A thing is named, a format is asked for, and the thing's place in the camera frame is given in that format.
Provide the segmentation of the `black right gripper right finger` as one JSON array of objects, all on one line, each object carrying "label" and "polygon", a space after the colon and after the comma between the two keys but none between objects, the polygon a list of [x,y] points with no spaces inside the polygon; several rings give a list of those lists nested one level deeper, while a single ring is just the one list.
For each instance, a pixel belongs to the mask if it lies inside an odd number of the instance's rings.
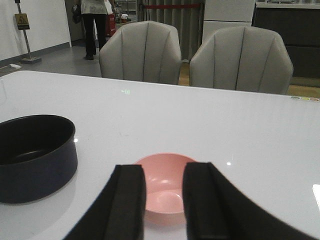
[{"label": "black right gripper right finger", "polygon": [[189,240],[311,240],[268,213],[211,162],[189,162],[182,179]]}]

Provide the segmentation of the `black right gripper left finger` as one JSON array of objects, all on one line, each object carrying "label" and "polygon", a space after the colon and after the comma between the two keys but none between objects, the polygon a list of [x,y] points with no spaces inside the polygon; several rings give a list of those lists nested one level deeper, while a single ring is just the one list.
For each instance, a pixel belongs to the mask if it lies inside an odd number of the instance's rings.
[{"label": "black right gripper left finger", "polygon": [[90,208],[67,240],[142,240],[146,180],[141,165],[116,165]]}]

